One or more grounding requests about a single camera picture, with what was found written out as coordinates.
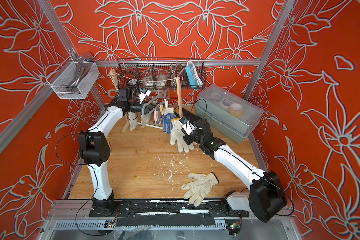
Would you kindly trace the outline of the grey clip hanger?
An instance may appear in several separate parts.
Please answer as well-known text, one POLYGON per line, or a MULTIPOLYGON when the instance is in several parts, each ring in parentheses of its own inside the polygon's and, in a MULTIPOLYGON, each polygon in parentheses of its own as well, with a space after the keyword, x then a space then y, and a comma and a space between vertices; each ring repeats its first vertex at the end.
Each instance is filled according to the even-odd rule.
MULTIPOLYGON (((140 89, 132 88, 121 88, 117 91, 116 96, 106 104, 107 108, 118 107, 122 111, 122 115, 130 112, 130 103, 140 103, 139 102, 139 93, 140 89)), ((149 110, 153 110, 154 106, 158 110, 159 105, 164 105, 165 101, 169 99, 169 90, 153 90, 151 94, 146 97, 143 101, 142 112, 137 114, 147 114, 149 110)))

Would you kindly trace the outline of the blue dotted glove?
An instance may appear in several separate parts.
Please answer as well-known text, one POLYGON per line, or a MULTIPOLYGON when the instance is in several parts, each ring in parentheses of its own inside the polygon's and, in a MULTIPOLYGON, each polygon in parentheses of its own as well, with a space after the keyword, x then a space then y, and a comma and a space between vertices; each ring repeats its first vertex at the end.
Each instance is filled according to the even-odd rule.
POLYGON ((174 113, 174 108, 168 108, 164 110, 160 124, 163 125, 163 133, 170 134, 173 129, 172 120, 176 119, 177 116, 174 113))

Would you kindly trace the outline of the wooden drying rack stand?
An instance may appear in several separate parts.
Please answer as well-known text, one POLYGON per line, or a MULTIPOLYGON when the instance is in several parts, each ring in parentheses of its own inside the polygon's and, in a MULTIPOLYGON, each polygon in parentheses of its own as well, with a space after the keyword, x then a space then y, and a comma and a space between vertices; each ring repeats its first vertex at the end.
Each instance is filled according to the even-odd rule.
MULTIPOLYGON (((183 72, 185 71, 185 69, 181 70, 179 74, 177 74, 174 78, 171 79, 174 80, 176 82, 176 86, 177 86, 177 89, 176 89, 176 92, 177 92, 177 95, 178 95, 178 101, 177 101, 177 105, 178 107, 181 109, 182 108, 182 88, 181 88, 181 80, 180 80, 180 75, 183 74, 183 72)), ((117 72, 112 68, 110 70, 110 73, 109 73, 109 77, 111 78, 111 81, 116 89, 116 91, 119 90, 119 87, 121 86, 121 84, 119 83, 119 80, 118 80, 118 77, 117 77, 117 72)), ((147 114, 151 114, 154 112, 154 108, 153 110, 149 110, 149 112, 147 114)), ((126 119, 127 119, 127 122, 125 124, 125 126, 123 127, 121 133, 124 134, 127 130, 127 127, 130 126, 130 123, 128 121, 128 115, 125 115, 126 119)))

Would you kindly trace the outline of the white glove front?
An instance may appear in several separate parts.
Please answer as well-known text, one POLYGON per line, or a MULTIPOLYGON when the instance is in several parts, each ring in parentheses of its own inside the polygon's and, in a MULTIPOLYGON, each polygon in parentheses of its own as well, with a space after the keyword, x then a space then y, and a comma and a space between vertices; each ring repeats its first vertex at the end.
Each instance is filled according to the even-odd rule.
POLYGON ((190 205, 198 207, 205 197, 211 192, 213 187, 219 183, 214 173, 205 174, 188 174, 188 178, 192 182, 183 184, 181 189, 186 191, 183 195, 190 205))

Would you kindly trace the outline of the white cotton glove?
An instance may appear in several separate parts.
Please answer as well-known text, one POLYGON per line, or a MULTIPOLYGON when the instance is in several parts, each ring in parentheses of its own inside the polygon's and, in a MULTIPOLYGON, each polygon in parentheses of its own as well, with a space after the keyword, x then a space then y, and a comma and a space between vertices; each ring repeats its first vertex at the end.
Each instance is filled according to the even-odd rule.
POLYGON ((142 129, 150 123, 151 121, 151 114, 147 114, 147 115, 141 115, 141 126, 142 126, 142 129))
POLYGON ((128 112, 128 121, 130 123, 130 131, 133 131, 136 129, 138 125, 138 114, 134 112, 128 112))

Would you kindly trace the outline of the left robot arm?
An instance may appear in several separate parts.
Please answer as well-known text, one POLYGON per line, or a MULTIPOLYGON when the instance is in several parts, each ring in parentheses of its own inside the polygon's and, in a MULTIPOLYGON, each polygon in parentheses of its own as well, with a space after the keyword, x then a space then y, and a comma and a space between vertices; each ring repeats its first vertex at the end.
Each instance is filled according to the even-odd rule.
POLYGON ((107 136, 124 116, 127 116, 132 130, 136 128, 137 118, 142 110, 141 101, 138 100, 140 90, 138 75, 132 71, 123 71, 119 76, 117 95, 108 104, 105 113, 90 129, 78 134, 79 154, 88 166, 92 178, 92 203, 95 210, 106 213, 116 211, 114 192, 108 176, 111 147, 107 136))

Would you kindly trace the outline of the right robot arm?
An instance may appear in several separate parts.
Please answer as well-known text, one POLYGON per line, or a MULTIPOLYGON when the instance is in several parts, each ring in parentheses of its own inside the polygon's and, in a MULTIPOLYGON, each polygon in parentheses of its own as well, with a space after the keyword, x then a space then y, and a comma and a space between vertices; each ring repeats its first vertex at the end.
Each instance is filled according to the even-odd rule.
POLYGON ((227 196, 226 202, 232 210, 251 212, 264 223, 282 216, 279 212, 292 199, 275 172, 265 172, 237 155, 223 140, 214 137, 205 119, 191 122, 182 117, 180 125, 185 143, 197 143, 205 155, 228 168, 249 190, 248 195, 233 192, 227 196))

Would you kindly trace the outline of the pink clothespin clip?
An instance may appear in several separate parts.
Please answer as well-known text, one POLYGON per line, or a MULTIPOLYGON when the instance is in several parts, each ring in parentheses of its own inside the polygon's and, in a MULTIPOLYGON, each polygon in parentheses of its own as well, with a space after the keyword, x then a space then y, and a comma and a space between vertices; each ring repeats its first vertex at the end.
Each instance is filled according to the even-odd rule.
POLYGON ((154 116, 154 124, 156 125, 157 122, 159 121, 159 112, 157 111, 156 108, 154 108, 153 116, 154 116))

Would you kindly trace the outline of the white dice block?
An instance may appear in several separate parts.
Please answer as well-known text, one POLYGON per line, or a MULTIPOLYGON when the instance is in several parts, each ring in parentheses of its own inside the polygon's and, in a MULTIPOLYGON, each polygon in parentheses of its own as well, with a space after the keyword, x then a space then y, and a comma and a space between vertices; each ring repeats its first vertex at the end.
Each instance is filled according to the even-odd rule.
POLYGON ((145 88, 154 87, 154 78, 152 75, 142 78, 142 82, 145 88))

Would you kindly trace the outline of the grey plastic storage box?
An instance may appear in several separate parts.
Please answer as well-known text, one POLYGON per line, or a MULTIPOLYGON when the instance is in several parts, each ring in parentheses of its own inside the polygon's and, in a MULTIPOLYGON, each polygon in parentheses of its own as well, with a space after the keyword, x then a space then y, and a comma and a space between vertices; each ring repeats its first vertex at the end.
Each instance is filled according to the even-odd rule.
POLYGON ((196 115, 240 144, 261 121, 264 110, 217 86, 202 90, 195 103, 196 115))

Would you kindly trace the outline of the light blue box in basket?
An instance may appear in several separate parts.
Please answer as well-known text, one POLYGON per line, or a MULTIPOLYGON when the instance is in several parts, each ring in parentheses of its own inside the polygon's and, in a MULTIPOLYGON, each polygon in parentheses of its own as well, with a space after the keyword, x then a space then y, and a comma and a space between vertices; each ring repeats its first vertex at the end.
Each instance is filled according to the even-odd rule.
POLYGON ((187 61, 185 70, 188 76, 190 86, 192 88, 201 88, 203 86, 203 82, 201 77, 199 76, 195 64, 192 61, 187 61))

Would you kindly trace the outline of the clear plastic wall bin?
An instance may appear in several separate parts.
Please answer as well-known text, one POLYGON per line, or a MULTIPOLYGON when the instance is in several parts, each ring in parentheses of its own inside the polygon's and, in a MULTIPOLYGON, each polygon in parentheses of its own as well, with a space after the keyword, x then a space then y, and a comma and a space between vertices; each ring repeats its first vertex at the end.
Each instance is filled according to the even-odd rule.
POLYGON ((47 83, 60 99, 84 100, 99 75, 93 55, 87 52, 66 63, 47 83))

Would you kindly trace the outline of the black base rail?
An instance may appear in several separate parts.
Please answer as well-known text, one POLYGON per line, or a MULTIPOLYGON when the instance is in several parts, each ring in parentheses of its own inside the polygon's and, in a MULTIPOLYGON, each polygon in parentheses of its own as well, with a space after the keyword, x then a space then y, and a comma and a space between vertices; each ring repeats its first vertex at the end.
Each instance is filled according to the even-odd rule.
POLYGON ((247 211, 232 210, 219 198, 209 198, 195 207, 181 199, 116 199, 109 209, 92 204, 89 217, 110 218, 117 227, 208 227, 215 220, 239 220, 247 211))

